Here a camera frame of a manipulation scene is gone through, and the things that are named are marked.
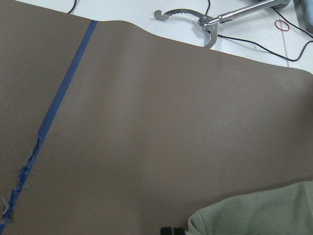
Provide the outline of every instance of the white table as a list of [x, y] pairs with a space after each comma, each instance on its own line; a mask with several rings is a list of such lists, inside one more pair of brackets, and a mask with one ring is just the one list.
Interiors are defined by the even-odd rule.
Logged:
[[[61, 12], [68, 12], [74, 3], [73, 0], [19, 1]], [[256, 0], [212, 0], [208, 15], [215, 17], [227, 11], [232, 11], [256, 2]], [[197, 18], [192, 15], [175, 15], [170, 17], [166, 22], [160, 22], [154, 19], [155, 10], [160, 9], [164, 13], [176, 8], [189, 8], [204, 13], [207, 8], [207, 1], [78, 0], [72, 14], [97, 21], [121, 20], [131, 22], [155, 35], [202, 47], [204, 45], [205, 32], [197, 24]], [[293, 1], [281, 10], [281, 13], [289, 21], [298, 25]], [[292, 59], [297, 58], [303, 45], [310, 38], [292, 26], [288, 32], [278, 30], [274, 25], [274, 22], [278, 19], [280, 17], [272, 9], [261, 10], [227, 22], [224, 25], [219, 25], [219, 34], [252, 40], [278, 54], [288, 56]], [[313, 73], [313, 60], [311, 59], [313, 44], [308, 45], [302, 58], [297, 62], [288, 62], [250, 43], [221, 38], [217, 40], [212, 49], [268, 64], [299, 68]]]

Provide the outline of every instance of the red rubber band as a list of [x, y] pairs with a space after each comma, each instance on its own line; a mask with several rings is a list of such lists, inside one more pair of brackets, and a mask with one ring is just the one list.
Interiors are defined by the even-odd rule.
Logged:
[[[288, 29], [282, 29], [282, 28], [278, 27], [277, 24], [276, 24], [277, 22], [284, 23], [285, 25], [287, 25]], [[285, 22], [285, 21], [282, 21], [282, 20], [276, 20], [274, 24], [275, 24], [275, 27], [278, 28], [281, 31], [287, 32], [290, 29], [289, 24], [287, 22]]]

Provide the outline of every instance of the torn tape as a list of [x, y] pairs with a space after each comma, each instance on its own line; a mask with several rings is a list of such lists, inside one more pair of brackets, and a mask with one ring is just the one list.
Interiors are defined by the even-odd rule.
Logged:
[[45, 137], [49, 131], [49, 128], [53, 122], [53, 119], [62, 103], [62, 100], [64, 98], [65, 93], [67, 92], [67, 89], [70, 85], [70, 82], [72, 81], [72, 78], [76, 72], [76, 69], [79, 65], [79, 62], [84, 54], [84, 51], [88, 45], [88, 42], [92, 36], [92, 33], [94, 32], [94, 29], [97, 26], [98, 21], [91, 21], [84, 37], [72, 59], [72, 62], [67, 70], [67, 73], [64, 76], [64, 79], [47, 111], [47, 114], [44, 117], [44, 120], [38, 130], [37, 133], [37, 141], [36, 144], [28, 157], [26, 163], [23, 165], [23, 167], [20, 169], [19, 177], [18, 177], [18, 183], [14, 189], [11, 190], [11, 193], [9, 195], [9, 199], [7, 201], [7, 207], [5, 212], [2, 214], [3, 221], [0, 223], [0, 235], [3, 233], [3, 230], [5, 229], [6, 224], [10, 221], [10, 216], [13, 212], [14, 206], [17, 203], [18, 197], [23, 189], [23, 186], [27, 180], [27, 177], [35, 163], [35, 160], [37, 158], [37, 155], [40, 151], [40, 148], [42, 144], [45, 141]]

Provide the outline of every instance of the black cable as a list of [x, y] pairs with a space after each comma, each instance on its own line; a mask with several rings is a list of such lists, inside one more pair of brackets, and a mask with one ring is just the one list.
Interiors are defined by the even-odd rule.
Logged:
[[[295, 28], [301, 30], [302, 32], [306, 33], [306, 34], [309, 35], [311, 38], [313, 38], [313, 36], [310, 35], [308, 32], [306, 32], [305, 30], [303, 30], [303, 29], [301, 29], [301, 28], [295, 26], [293, 23], [289, 22], [289, 21], [288, 21], [285, 17], [283, 17], [276, 9], [274, 9], [274, 8], [272, 8], [272, 9], [273, 9], [278, 15], [280, 15], [281, 18], [283, 18], [286, 22], [288, 22], [289, 24], [291, 24], [293, 27], [295, 27]], [[301, 50], [300, 55], [298, 56], [298, 58], [296, 58], [296, 59], [290, 59], [290, 58], [288, 58], [288, 57], [286, 57], [286, 56], [277, 54], [277, 53], [275, 53], [275, 52], [273, 52], [273, 51], [271, 51], [271, 50], [265, 48], [264, 46], [262, 46], [262, 45], [260, 45], [260, 44], [258, 44], [258, 43], [256, 43], [256, 42], [254, 42], [254, 41], [245, 40], [245, 39], [240, 39], [240, 38], [233, 38], [233, 37], [228, 37], [228, 36], [223, 36], [223, 35], [220, 35], [220, 34], [218, 34], [218, 37], [255, 44], [255, 45], [257, 45], [258, 47], [262, 48], [263, 50], [265, 50], [265, 51], [267, 51], [267, 52], [269, 52], [269, 53], [271, 53], [271, 54], [273, 54], [273, 55], [276, 55], [276, 56], [278, 56], [278, 57], [280, 57], [280, 58], [283, 58], [283, 59], [285, 59], [285, 60], [291, 61], [291, 62], [298, 61], [298, 60], [301, 58], [301, 56], [302, 56], [302, 54], [303, 54], [305, 48], [307, 47], [307, 45], [310, 44], [310, 43], [313, 43], [313, 41], [308, 41], [308, 42], [303, 46], [303, 48], [302, 48], [302, 50]]]
[[308, 42], [304, 45], [304, 47], [302, 48], [302, 51], [300, 52], [300, 55], [298, 56], [298, 58], [296, 58], [296, 59], [293, 60], [293, 59], [287, 58], [287, 57], [285, 57], [285, 56], [283, 56], [283, 55], [277, 54], [277, 53], [275, 53], [275, 52], [273, 52], [273, 51], [271, 51], [271, 50], [265, 48], [264, 46], [262, 46], [262, 45], [260, 45], [260, 44], [258, 44], [258, 43], [256, 43], [256, 42], [250, 41], [250, 40], [245, 40], [245, 39], [240, 39], [240, 38], [232, 38], [232, 37], [227, 37], [227, 36], [223, 36], [223, 35], [220, 35], [220, 34], [218, 34], [217, 36], [219, 36], [219, 37], [221, 37], [221, 38], [227, 38], [227, 39], [232, 39], [232, 40], [237, 40], [237, 41], [242, 41], [242, 42], [246, 42], [246, 43], [255, 44], [255, 45], [257, 45], [258, 47], [262, 48], [263, 50], [266, 50], [267, 52], [269, 52], [269, 53], [271, 53], [271, 54], [273, 54], [273, 55], [276, 55], [276, 56], [278, 56], [278, 57], [280, 57], [280, 58], [283, 58], [283, 59], [288, 60], [288, 61], [291, 61], [291, 62], [298, 61], [298, 60], [301, 58], [301, 56], [302, 56], [302, 54], [303, 54], [305, 48], [307, 47], [307, 45], [310, 44], [310, 43], [313, 43], [313, 41], [308, 41]]
[[75, 9], [76, 4], [77, 4], [77, 0], [75, 0], [73, 7], [72, 7], [72, 9], [70, 9], [70, 11], [68, 12], [68, 14], [70, 14], [70, 13]]
[[207, 3], [208, 3], [208, 6], [207, 6], [207, 9], [206, 9], [206, 12], [205, 12], [206, 15], [209, 12], [209, 9], [210, 9], [210, 6], [211, 6], [211, 1], [207, 0]]
[[272, 8], [272, 9], [273, 9], [278, 15], [280, 15], [280, 17], [283, 18], [287, 23], [291, 24], [293, 27], [299, 29], [300, 31], [304, 32], [305, 34], [307, 34], [307, 35], [309, 35], [311, 38], [313, 38], [313, 36], [312, 36], [310, 33], [308, 33], [307, 31], [305, 31], [305, 30], [299, 28], [298, 26], [295, 26], [293, 23], [289, 22], [289, 21], [288, 21], [285, 17], [283, 17], [283, 15], [280, 14], [276, 9], [274, 9], [274, 8]]

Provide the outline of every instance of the green fabric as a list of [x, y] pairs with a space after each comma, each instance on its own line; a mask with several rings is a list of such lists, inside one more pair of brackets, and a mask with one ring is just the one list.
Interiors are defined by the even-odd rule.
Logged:
[[313, 181], [225, 199], [188, 227], [187, 235], [313, 235]]

